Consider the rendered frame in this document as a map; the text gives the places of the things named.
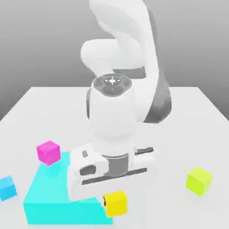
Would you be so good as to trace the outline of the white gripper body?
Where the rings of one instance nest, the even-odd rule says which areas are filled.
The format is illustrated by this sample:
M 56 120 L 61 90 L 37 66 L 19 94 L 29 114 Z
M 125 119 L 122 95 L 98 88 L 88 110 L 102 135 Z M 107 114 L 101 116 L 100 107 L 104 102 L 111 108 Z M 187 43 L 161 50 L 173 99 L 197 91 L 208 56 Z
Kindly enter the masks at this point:
M 93 197 L 102 197 L 112 192 L 144 187 L 152 182 L 153 171 L 153 166 L 148 166 L 147 168 L 131 170 L 119 177 L 89 175 L 79 178 L 73 174 L 72 168 L 68 167 L 68 198 L 74 202 Z

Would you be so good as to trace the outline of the small yellow cube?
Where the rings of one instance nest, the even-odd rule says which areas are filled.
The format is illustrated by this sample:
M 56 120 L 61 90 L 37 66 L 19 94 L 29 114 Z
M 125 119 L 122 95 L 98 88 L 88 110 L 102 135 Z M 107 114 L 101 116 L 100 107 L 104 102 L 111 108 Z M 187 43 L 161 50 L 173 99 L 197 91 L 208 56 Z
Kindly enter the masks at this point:
M 127 214 L 127 196 L 124 191 L 105 194 L 103 198 L 108 218 Z

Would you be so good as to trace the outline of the small magenta cube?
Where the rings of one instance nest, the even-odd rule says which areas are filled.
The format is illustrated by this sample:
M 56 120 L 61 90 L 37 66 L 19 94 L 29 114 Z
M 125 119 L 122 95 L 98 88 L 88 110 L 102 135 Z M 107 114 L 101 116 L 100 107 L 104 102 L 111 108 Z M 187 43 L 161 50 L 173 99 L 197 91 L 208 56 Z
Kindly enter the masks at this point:
M 46 166 L 51 166 L 61 159 L 60 146 L 49 140 L 37 146 L 38 159 Z

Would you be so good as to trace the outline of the small lime cube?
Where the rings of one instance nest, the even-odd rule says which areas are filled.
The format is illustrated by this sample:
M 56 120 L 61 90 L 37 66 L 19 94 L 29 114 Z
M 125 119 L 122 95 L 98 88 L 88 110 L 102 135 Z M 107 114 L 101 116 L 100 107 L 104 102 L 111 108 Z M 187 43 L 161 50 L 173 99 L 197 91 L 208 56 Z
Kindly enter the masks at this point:
M 211 181 L 211 173 L 196 167 L 187 176 L 186 188 L 202 196 L 210 188 Z

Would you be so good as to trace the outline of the small blue cube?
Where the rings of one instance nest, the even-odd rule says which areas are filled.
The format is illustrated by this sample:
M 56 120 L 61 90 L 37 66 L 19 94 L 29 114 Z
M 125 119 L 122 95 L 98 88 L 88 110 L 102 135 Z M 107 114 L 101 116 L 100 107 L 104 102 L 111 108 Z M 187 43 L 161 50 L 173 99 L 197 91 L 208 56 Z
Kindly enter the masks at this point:
M 12 176 L 0 178 L 0 200 L 4 201 L 17 195 Z

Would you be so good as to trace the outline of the large cyan box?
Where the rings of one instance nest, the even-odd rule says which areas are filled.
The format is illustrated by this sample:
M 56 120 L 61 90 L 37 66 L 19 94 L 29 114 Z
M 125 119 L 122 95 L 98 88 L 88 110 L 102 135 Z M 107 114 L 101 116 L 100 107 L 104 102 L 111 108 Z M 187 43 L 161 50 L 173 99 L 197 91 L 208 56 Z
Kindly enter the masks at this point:
M 72 202 L 68 198 L 69 152 L 51 166 L 40 163 L 23 202 L 30 225 L 111 225 L 96 198 Z

